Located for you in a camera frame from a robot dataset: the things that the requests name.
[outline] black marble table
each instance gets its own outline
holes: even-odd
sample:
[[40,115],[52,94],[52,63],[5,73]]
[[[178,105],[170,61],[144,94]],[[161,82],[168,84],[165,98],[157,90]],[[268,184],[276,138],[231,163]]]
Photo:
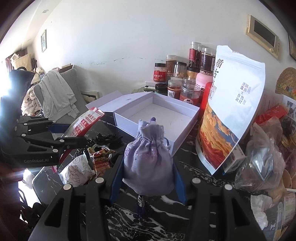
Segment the black marble table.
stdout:
[[[125,146],[134,138],[115,126],[112,113],[106,115],[96,122],[87,132],[87,138],[95,138],[98,133],[102,135],[117,134],[123,136],[123,145],[116,151],[125,149]],[[195,150],[195,137],[197,124],[187,136],[173,159],[178,160],[185,169],[188,169],[194,177],[199,177],[208,184],[234,186],[235,173],[222,175],[221,170],[211,176],[200,162]],[[71,152],[59,170],[68,165],[75,150]],[[34,178],[33,188],[42,204],[48,205],[54,199],[58,191],[63,187],[58,174],[53,174],[50,167],[44,167]],[[238,190],[250,209],[250,193]],[[112,240],[184,240],[189,219],[191,217],[191,206],[184,206],[178,201],[175,190],[167,196],[156,196],[145,198],[148,208],[148,218],[143,220],[136,212],[137,194],[125,184],[122,184],[118,199],[113,207],[105,207],[106,218]],[[81,240],[86,240],[85,229],[85,204],[81,204],[80,230]],[[211,206],[209,240],[217,240],[218,223],[217,207]]]

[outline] gray chair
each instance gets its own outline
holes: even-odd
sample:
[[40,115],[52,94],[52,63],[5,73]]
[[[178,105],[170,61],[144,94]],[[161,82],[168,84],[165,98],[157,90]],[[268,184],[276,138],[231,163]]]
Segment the gray chair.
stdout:
[[[64,73],[61,73],[61,76],[68,83],[68,85],[72,89],[72,91],[77,99],[77,101],[75,102],[75,105],[76,105],[77,109],[79,110],[79,114],[76,116],[76,118],[77,118],[80,115],[82,115],[84,112],[86,112],[88,109],[85,106],[86,102],[83,99],[83,97],[80,93],[80,89],[78,88],[78,85],[77,85],[76,69],[67,70]],[[43,107],[44,98],[43,98],[40,86],[35,85],[33,90],[34,90],[34,93],[35,93],[37,99],[40,101],[41,107]],[[60,119],[58,119],[57,123],[72,124],[76,118],[73,118],[73,117],[69,116],[68,114],[66,114],[63,117],[61,117]]]

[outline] lavender drawstring bag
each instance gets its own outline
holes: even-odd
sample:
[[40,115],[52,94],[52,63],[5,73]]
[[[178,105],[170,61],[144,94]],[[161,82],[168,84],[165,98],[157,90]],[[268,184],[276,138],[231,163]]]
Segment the lavender drawstring bag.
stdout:
[[138,135],[125,149],[123,182],[139,195],[162,196],[174,189],[173,158],[164,139],[155,118],[139,120]]

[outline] cardboard box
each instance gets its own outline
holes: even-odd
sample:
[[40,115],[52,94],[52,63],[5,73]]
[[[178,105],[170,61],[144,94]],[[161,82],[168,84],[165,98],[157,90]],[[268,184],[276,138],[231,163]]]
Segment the cardboard box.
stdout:
[[150,121],[155,117],[156,123],[164,126],[172,156],[195,125],[199,111],[197,106],[153,92],[122,95],[115,91],[86,106],[113,112],[116,126],[133,137],[138,134],[139,119]]
[[222,164],[223,175],[235,171],[245,160],[245,158],[246,156],[244,155],[244,152],[237,144],[233,151],[230,153],[230,155],[227,157],[225,162]]

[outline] pink bottle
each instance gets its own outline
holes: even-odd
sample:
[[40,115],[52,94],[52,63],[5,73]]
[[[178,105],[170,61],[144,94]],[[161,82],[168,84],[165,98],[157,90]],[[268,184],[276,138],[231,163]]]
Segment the pink bottle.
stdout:
[[213,82],[213,76],[212,75],[206,75],[203,74],[203,71],[200,71],[200,73],[197,74],[195,79],[195,85],[201,88],[200,92],[200,102],[202,101],[203,93],[205,91],[205,85],[208,82]]

